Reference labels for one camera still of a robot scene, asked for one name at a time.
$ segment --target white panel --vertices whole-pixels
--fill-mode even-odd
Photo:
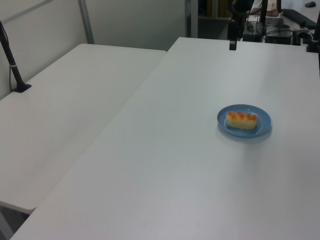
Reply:
[[[185,0],[87,0],[94,42],[167,51],[186,34]]]
[[[51,1],[3,26],[24,82],[75,46],[87,42],[77,0]],[[10,92],[9,64],[2,47],[0,73],[2,99]]]

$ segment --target black device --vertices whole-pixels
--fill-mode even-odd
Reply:
[[[281,12],[283,13],[283,15],[285,17],[287,17],[288,19],[290,19],[291,21],[297,23],[297,24],[301,24],[302,22],[305,22],[305,26],[308,29],[316,29],[316,23],[312,20],[310,20],[309,18],[307,18],[306,16],[302,15],[300,12],[297,12],[296,10],[293,9],[281,9]]]
[[[306,8],[313,8],[316,6],[316,3],[314,1],[310,1],[310,2],[307,2],[304,6]]]
[[[24,81],[22,81],[16,61],[14,59],[14,56],[12,55],[12,52],[9,46],[9,41],[8,41],[6,31],[1,21],[0,21],[0,42],[3,47],[4,53],[6,55],[6,58],[8,59],[9,66],[13,72],[13,75],[16,81],[16,88],[13,91],[17,93],[23,93],[25,90],[29,89],[31,85],[26,84],[24,83]]]
[[[268,32],[273,33],[265,35],[265,43],[291,45],[292,32],[287,28],[268,27],[267,33]]]

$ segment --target floor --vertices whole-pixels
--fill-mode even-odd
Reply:
[[[227,32],[227,20],[198,20],[198,38],[200,39],[227,40]],[[27,214],[0,206],[0,240],[9,240],[27,218]]]

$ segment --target computer mouse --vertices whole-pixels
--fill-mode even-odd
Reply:
[[[316,3],[314,1],[310,1],[310,2],[307,2],[304,6],[306,8],[313,8],[316,6]]]

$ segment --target orange topping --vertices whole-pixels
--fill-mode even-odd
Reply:
[[[228,111],[227,112],[227,115],[229,115],[229,117],[232,119],[232,120],[235,120],[235,119],[241,119],[243,120],[245,117],[248,119],[248,120],[253,120],[253,121],[256,121],[257,120],[257,116],[256,115],[251,115],[250,113],[242,113],[240,111],[237,111],[236,113],[234,111]]]

